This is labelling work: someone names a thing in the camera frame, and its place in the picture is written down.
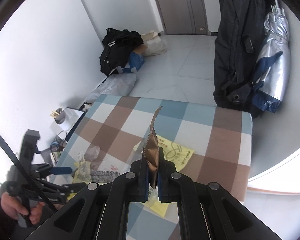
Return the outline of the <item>person's left hand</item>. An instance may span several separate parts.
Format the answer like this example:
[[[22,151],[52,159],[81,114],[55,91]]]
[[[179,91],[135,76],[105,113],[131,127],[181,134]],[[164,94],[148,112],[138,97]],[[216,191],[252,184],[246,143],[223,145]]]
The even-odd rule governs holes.
[[[10,196],[7,192],[1,195],[0,205],[4,213],[6,213],[6,215],[12,219],[17,220],[18,215],[21,214],[28,216],[33,225],[36,225],[40,222],[43,207],[45,206],[44,203],[38,202],[37,205],[32,207],[31,211],[29,212],[17,198]]]

